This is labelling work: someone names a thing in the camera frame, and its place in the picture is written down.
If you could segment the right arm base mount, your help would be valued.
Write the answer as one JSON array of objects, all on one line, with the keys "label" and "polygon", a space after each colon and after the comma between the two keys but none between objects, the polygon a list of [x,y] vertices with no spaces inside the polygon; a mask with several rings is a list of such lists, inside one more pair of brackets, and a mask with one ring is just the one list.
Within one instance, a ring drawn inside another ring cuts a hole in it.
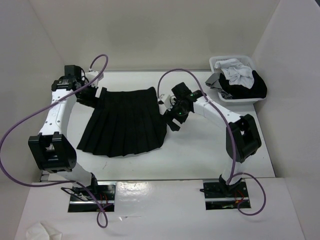
[{"label": "right arm base mount", "polygon": [[231,191],[223,192],[222,184],[217,181],[204,181],[203,187],[199,190],[204,194],[206,210],[231,210],[237,209],[240,204],[240,209],[250,209],[250,199],[245,181],[241,181]]}]

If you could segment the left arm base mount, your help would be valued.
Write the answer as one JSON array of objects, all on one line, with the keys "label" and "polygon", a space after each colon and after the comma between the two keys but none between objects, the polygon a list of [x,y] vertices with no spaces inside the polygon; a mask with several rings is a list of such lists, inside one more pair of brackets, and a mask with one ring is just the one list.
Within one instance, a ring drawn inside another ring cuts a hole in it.
[{"label": "left arm base mount", "polygon": [[[97,199],[98,203],[106,212],[113,212],[115,209],[116,182],[101,181],[95,189],[87,187]],[[70,196],[69,213],[98,212],[100,209],[94,199],[82,187],[61,187],[63,192]]]}]

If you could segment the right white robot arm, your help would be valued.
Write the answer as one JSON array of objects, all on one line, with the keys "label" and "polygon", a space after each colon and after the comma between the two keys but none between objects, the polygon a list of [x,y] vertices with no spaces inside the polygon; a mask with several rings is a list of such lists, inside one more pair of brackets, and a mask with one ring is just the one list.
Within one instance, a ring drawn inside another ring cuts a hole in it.
[{"label": "right white robot arm", "polygon": [[231,196],[240,184],[245,160],[254,155],[262,141],[254,117],[240,115],[214,102],[201,89],[192,92],[185,83],[171,89],[173,95],[160,94],[158,103],[166,110],[163,117],[172,131],[180,127],[174,122],[184,123],[189,113],[194,113],[225,128],[225,149],[230,158],[223,173],[219,176],[219,192]]}]

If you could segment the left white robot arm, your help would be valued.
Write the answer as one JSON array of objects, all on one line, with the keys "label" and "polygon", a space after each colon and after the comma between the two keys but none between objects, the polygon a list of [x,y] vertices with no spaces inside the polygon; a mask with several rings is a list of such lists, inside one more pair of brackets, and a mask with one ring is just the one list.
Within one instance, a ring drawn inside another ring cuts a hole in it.
[{"label": "left white robot arm", "polygon": [[84,73],[77,65],[66,65],[64,75],[51,85],[51,103],[45,123],[37,135],[30,136],[28,146],[40,170],[72,181],[75,193],[88,200],[98,197],[100,188],[95,175],[77,162],[75,148],[67,139],[67,131],[75,103],[94,107],[98,101],[98,83],[102,72]]}]

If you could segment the black pleated skirt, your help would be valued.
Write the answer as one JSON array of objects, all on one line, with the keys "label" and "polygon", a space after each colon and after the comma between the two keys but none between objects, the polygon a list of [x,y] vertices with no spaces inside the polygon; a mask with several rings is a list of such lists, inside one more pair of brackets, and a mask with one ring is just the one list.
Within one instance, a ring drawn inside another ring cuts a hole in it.
[{"label": "black pleated skirt", "polygon": [[160,148],[167,124],[154,87],[108,91],[104,106],[96,106],[77,149],[96,156],[124,157]]}]

